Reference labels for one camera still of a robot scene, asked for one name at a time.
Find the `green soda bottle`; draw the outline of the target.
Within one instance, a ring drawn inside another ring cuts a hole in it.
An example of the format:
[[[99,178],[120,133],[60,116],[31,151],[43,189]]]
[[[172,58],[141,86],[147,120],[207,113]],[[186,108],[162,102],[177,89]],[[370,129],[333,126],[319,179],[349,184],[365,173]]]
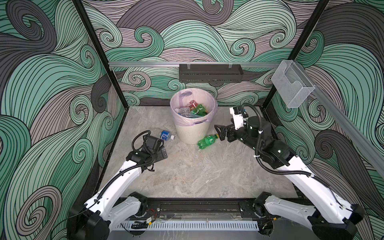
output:
[[[198,141],[197,145],[200,150],[206,149],[207,147],[213,145],[215,141],[219,138],[218,134],[208,135],[204,137],[202,140]]]
[[[204,117],[208,114],[206,108],[202,104],[197,105],[193,110],[191,110],[191,113],[200,117]]]

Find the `clear bottle blue label white cap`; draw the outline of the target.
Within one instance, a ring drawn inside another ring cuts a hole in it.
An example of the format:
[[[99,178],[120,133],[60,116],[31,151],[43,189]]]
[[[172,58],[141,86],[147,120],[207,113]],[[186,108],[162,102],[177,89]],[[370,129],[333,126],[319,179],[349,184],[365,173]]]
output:
[[[171,132],[169,132],[169,131],[161,130],[161,131],[160,131],[160,139],[161,139],[161,140],[164,140],[164,141],[174,140],[174,139],[175,139],[175,135],[173,135],[173,134],[172,134]]]

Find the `red orange drink bottle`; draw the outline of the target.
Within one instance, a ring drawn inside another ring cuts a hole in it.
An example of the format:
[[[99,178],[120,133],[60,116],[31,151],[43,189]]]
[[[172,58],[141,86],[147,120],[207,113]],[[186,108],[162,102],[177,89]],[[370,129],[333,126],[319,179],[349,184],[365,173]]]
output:
[[[192,100],[189,102],[189,108],[190,110],[194,110],[198,106],[198,103],[195,100]]]

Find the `clear bottle blue red insert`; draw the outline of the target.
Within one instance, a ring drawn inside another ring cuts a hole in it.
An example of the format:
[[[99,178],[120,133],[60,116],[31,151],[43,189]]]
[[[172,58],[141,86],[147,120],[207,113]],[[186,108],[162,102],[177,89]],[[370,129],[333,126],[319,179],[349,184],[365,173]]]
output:
[[[175,112],[178,115],[185,117],[185,116],[187,116],[191,112],[191,109],[189,107],[175,108]]]

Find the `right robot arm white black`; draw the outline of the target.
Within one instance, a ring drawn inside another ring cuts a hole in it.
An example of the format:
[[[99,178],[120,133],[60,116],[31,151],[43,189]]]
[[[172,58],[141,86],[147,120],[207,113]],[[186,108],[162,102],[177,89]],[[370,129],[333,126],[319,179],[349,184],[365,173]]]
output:
[[[263,192],[254,201],[256,215],[280,216],[305,226],[321,240],[352,240],[365,210],[350,204],[316,176],[301,158],[284,142],[272,137],[270,124],[262,131],[248,125],[238,130],[234,125],[216,125],[220,140],[238,140],[255,151],[254,158],[267,172],[285,176],[307,201],[290,201]]]

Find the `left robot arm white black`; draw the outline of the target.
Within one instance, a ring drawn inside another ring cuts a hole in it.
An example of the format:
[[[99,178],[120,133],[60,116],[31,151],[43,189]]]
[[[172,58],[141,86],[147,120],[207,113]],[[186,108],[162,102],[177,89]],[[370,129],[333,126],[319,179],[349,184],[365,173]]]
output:
[[[128,217],[146,213],[147,198],[136,192],[117,203],[128,186],[147,166],[168,157],[164,146],[155,152],[155,158],[144,150],[133,150],[113,178],[83,205],[74,205],[69,211],[67,239],[106,240],[110,232]]]

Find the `cream ribbed waste bin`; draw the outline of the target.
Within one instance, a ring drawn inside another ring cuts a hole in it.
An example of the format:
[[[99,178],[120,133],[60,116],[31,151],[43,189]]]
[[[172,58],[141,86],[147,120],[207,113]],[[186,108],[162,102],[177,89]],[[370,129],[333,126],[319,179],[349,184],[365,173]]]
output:
[[[206,121],[192,126],[175,125],[177,137],[186,144],[196,145],[207,135],[210,125],[211,123]]]

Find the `pink plastic bin liner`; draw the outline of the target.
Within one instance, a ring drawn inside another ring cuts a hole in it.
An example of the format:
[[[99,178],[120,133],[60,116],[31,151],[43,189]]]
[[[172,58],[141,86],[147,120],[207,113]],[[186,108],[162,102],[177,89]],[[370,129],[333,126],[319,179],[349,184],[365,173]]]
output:
[[[175,109],[188,107],[192,100],[197,102],[197,104],[203,105],[208,114],[204,117],[191,119],[183,117],[175,111]],[[175,125],[190,127],[205,122],[211,122],[218,110],[218,103],[209,92],[201,89],[189,88],[175,93],[170,100],[170,107]]]

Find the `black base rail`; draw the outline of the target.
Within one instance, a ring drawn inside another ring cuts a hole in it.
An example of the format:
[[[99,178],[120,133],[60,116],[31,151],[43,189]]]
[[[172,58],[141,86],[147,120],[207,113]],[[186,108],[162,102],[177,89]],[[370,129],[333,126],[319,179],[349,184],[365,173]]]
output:
[[[176,215],[191,214],[229,214],[251,219],[270,215],[254,198],[148,198],[139,213],[130,217],[170,219]]]

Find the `black wall-mounted tray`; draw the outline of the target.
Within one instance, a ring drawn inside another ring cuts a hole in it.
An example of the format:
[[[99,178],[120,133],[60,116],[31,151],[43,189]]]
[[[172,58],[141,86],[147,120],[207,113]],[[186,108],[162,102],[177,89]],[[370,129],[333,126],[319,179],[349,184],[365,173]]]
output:
[[[240,83],[244,72],[236,64],[180,64],[181,83]]]

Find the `aluminium rail back wall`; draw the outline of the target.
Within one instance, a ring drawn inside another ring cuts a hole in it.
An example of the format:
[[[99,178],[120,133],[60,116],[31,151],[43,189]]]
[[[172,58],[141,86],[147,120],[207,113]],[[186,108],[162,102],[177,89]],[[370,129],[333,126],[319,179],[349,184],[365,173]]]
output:
[[[176,68],[179,65],[241,65],[243,68],[277,68],[280,62],[155,62],[155,61],[132,61],[132,62],[108,62],[111,68]]]

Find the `aluminium rail wall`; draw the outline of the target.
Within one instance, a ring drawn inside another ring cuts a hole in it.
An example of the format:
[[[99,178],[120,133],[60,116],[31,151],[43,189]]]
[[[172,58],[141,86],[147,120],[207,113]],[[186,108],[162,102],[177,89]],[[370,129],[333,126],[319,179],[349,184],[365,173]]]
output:
[[[108,62],[111,68],[176,68],[179,65],[241,65],[243,68],[277,68],[280,62],[155,62],[155,61],[132,61],[132,62]]]
[[[343,91],[340,90],[331,75],[318,67],[310,67],[305,70],[302,65],[299,65],[299,69],[310,78],[315,86],[313,95],[320,100],[366,161],[383,176],[384,156],[348,118],[347,101],[343,97]]]

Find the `clear acrylic wall holder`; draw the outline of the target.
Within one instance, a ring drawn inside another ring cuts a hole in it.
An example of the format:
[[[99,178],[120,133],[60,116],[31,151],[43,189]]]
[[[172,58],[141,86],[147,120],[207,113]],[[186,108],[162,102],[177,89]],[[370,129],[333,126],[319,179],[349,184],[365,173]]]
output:
[[[271,80],[289,109],[298,108],[315,90],[303,66],[293,60],[282,61]]]

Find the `aluminium rail right wall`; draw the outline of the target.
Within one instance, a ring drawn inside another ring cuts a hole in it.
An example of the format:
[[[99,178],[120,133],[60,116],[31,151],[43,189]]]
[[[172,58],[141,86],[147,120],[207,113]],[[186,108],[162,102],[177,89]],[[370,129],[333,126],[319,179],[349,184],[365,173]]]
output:
[[[347,101],[343,97],[343,91],[340,90],[331,75],[318,67],[310,67],[305,70],[302,65],[299,65],[299,69],[310,78],[315,86],[313,95],[320,100],[366,161],[383,176],[384,156],[348,118]]]

